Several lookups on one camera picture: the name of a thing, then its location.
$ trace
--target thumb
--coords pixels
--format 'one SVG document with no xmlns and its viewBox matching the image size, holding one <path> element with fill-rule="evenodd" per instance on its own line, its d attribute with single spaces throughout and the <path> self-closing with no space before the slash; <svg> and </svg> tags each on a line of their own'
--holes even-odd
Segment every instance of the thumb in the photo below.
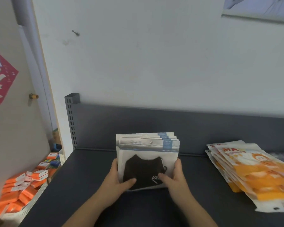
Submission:
<svg viewBox="0 0 284 227">
<path fill-rule="evenodd" d="M 132 178 L 132 179 L 127 180 L 124 183 L 121 183 L 119 185 L 121 192 L 123 193 L 126 190 L 130 189 L 136 183 L 136 181 L 137 181 L 137 179 Z"/>
<path fill-rule="evenodd" d="M 169 187 L 171 185 L 171 183 L 173 183 L 173 180 L 167 176 L 166 174 L 162 174 L 162 173 L 159 173 L 158 174 L 159 176 L 159 179 L 167 186 Z"/>
</svg>

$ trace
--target picture on wall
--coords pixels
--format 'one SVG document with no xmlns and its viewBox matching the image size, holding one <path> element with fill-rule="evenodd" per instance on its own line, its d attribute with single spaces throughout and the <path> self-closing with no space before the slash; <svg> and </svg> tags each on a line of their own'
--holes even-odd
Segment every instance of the picture on wall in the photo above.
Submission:
<svg viewBox="0 0 284 227">
<path fill-rule="evenodd" d="M 225 0 L 222 15 L 284 22 L 284 0 Z"/>
</svg>

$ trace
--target shelf surface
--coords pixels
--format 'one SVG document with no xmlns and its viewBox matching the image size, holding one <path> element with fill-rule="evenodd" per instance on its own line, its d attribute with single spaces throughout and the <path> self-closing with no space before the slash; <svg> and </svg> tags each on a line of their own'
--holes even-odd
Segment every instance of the shelf surface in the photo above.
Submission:
<svg viewBox="0 0 284 227">
<path fill-rule="evenodd" d="M 75 150 L 19 227 L 57 227 L 100 187 L 115 152 Z M 179 156 L 193 196 L 220 227 L 284 227 L 284 213 L 256 212 L 244 193 L 231 191 L 205 157 Z M 188 226 L 167 189 L 126 192 L 95 226 Z"/>
</svg>

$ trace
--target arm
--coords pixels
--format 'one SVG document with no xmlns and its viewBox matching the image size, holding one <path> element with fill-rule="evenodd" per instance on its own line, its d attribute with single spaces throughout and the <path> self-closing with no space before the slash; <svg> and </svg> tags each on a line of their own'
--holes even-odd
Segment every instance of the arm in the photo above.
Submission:
<svg viewBox="0 0 284 227">
<path fill-rule="evenodd" d="M 171 198 L 182 210 L 191 227 L 218 227 L 211 216 L 191 194 L 182 171 L 180 159 L 175 163 L 172 179 L 161 173 L 159 173 L 159 178 L 168 187 Z"/>
<path fill-rule="evenodd" d="M 110 172 L 102 182 L 98 191 L 88 199 L 62 227 L 91 227 L 108 206 L 136 183 L 136 179 L 130 179 L 119 183 L 117 172 L 117 159 L 114 159 Z"/>
</svg>

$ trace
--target black face mask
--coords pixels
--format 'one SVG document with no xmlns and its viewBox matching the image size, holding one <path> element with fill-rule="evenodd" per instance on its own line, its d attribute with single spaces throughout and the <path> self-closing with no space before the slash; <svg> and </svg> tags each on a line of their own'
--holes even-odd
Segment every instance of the black face mask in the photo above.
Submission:
<svg viewBox="0 0 284 227">
<path fill-rule="evenodd" d="M 162 184 L 158 174 L 164 174 L 166 170 L 167 167 L 163 165 L 160 157 L 153 160 L 144 160 L 134 155 L 125 163 L 123 182 L 132 178 L 137 179 L 136 183 L 129 190 L 157 186 Z"/>
</svg>

